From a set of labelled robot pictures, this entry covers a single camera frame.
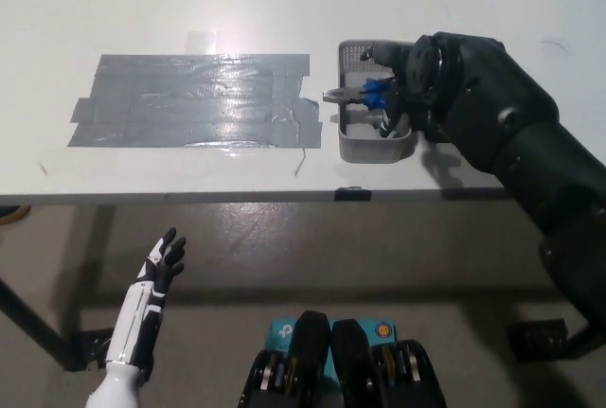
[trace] metal bar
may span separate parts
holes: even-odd
[[[87,362],[80,355],[78,347],[63,339],[2,279],[0,279],[0,310],[64,370],[75,372],[86,369]]]

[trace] gray plastic basket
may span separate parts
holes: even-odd
[[[360,61],[362,52],[374,41],[344,41],[339,45],[339,87],[361,87],[368,79],[384,79],[390,69],[373,61]],[[339,152],[353,164],[393,164],[415,150],[416,139],[404,115],[398,138],[381,138],[378,127],[383,112],[368,111],[362,104],[339,104]]]

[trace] orange circular label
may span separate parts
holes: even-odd
[[[379,323],[375,328],[375,332],[382,339],[386,339],[391,335],[391,326],[389,326],[386,322]]]

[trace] white robotic hand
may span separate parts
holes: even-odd
[[[183,272],[186,239],[171,228],[151,249],[129,288],[105,359],[105,379],[86,408],[138,408],[138,389],[153,369],[153,347],[172,279]]]

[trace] table leg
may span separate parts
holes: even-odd
[[[89,363],[104,365],[112,329],[79,331],[69,340],[57,333],[0,279],[0,310],[64,370],[85,370]]]

